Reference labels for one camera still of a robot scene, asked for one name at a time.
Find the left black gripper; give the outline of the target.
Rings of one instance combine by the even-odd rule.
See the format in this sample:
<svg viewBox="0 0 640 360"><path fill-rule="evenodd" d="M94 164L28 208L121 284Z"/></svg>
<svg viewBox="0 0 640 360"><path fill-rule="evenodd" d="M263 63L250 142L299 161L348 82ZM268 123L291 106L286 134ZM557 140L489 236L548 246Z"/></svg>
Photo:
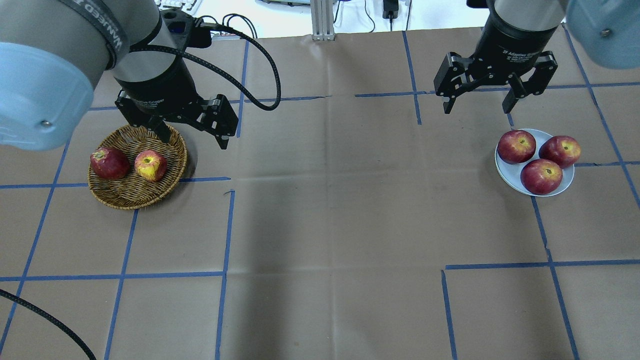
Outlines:
<svg viewBox="0 0 640 360"><path fill-rule="evenodd" d="M173 60L162 73L144 80L115 80L121 91L115 105L130 126L144 127L162 141L170 142L166 122L192 126L215 137L221 150L236 136L239 118L223 94L203 99L183 60Z"/></svg>

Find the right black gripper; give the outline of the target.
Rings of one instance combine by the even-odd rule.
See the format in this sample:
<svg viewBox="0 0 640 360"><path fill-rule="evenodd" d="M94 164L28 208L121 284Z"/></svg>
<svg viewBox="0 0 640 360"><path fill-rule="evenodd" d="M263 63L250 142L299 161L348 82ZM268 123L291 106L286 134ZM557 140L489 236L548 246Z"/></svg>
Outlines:
<svg viewBox="0 0 640 360"><path fill-rule="evenodd" d="M505 114L519 100L544 93L558 68L553 51L544 50L554 31L519 28L490 14L471 56L448 52L439 66L433 84L444 113L450 114L457 98L480 86L509 84L502 102ZM528 80L522 80L532 69Z"/></svg>

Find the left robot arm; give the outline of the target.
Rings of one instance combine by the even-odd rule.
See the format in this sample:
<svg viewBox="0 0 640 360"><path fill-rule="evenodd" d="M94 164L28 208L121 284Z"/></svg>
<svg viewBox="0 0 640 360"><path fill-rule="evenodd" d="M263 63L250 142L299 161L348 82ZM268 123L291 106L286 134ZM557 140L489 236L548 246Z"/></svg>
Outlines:
<svg viewBox="0 0 640 360"><path fill-rule="evenodd" d="M168 123L215 137L222 150L238 117L224 95L201 97L185 60L211 36L180 9L152 0L3 0L0 142L48 151L71 139L103 73L121 86L117 109L133 127L170 139Z"/></svg>

